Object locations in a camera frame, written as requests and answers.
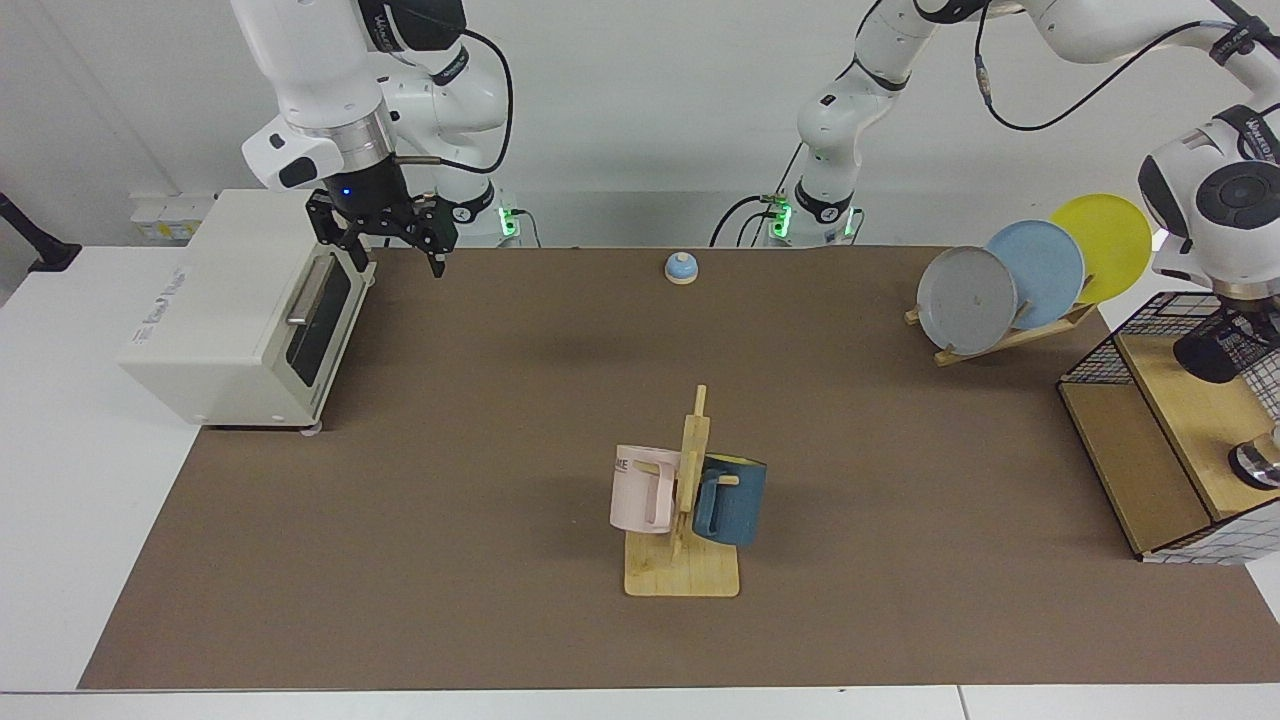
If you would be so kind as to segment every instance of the table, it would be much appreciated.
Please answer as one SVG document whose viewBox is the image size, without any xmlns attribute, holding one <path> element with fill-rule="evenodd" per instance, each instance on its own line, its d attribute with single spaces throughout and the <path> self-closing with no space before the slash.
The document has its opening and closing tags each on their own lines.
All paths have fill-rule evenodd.
<svg viewBox="0 0 1280 720">
<path fill-rule="evenodd" d="M 8 442 L 0 486 L 0 688 L 64 692 L 74 688 L 160 503 L 195 438 L 184 425 L 111 363 L 124 337 L 179 263 L 182 250 L 87 249 L 61 275 L 28 279 L 0 309 L 0 437 Z M 17 378 L 55 378 L 50 386 Z M 45 434 L 65 432 L 63 439 Z M 87 483 L 86 477 L 99 482 Z M 1251 568 L 1274 610 L 1280 607 L 1280 561 Z M 961 694 L 964 703 L 961 706 Z M 680 697 L 680 693 L 689 693 Z M 1120 717 L 1133 707 L 1165 717 L 1198 716 L 1222 703 L 1238 717 L 1271 716 L 1280 687 L 1196 688 L 855 688 L 837 691 L 648 691 L 639 693 L 353 693 L 360 712 L 452 708 L 454 715 L 503 712 L 572 716 L 591 701 L 616 708 L 700 702 L 710 715 L 740 698 L 746 716 L 771 716 L 765 697 L 814 716 L 1006 717 L 1027 703 L 1047 717 Z M 851 700 L 831 696 L 845 696 Z M 4 696 L 0 711 L 49 716 L 161 716 L 165 708 L 207 708 L 225 716 L 314 707 L 330 693 Z M 1167 711 L 1157 710 L 1167 702 Z"/>
</svg>

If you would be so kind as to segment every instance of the blue mug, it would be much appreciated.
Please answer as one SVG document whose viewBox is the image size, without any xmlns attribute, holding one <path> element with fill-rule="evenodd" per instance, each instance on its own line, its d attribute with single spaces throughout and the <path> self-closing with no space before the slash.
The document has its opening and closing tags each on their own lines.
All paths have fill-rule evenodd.
<svg viewBox="0 0 1280 720">
<path fill-rule="evenodd" d="M 712 542 L 751 544 L 764 500 L 764 462 L 707 454 L 694 509 L 694 532 Z"/>
</svg>

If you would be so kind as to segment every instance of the yellow plate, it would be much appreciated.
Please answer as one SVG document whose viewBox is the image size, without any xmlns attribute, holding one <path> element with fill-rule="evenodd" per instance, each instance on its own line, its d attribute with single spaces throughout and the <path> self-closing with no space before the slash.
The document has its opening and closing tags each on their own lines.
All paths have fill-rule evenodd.
<svg viewBox="0 0 1280 720">
<path fill-rule="evenodd" d="M 1137 205 L 1116 195 L 1085 195 L 1062 205 L 1050 218 L 1071 233 L 1093 279 L 1079 302 L 1094 304 L 1133 287 L 1151 263 L 1151 225 Z"/>
</svg>

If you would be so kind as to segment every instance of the brown table mat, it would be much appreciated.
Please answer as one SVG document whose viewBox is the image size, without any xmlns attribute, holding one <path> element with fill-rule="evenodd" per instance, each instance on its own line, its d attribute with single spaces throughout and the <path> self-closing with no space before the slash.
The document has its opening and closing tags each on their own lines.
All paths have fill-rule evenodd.
<svg viewBox="0 0 1280 720">
<path fill-rule="evenodd" d="M 940 370 L 937 250 L 379 252 L 325 432 L 202 432 L 83 688 L 1280 680 L 1243 568 L 1134 561 L 1053 383 Z M 622 593 L 617 443 L 769 464 L 730 601 Z"/>
</svg>

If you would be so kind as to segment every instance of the power outlet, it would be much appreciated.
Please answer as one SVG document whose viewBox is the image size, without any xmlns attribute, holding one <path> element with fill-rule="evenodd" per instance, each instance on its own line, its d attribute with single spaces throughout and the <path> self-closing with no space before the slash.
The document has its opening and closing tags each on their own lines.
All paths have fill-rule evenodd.
<svg viewBox="0 0 1280 720">
<path fill-rule="evenodd" d="M 200 229 L 216 199 L 216 195 L 198 193 L 182 193 L 175 197 L 134 196 L 137 208 L 131 219 L 147 241 L 157 245 L 186 245 Z"/>
</svg>

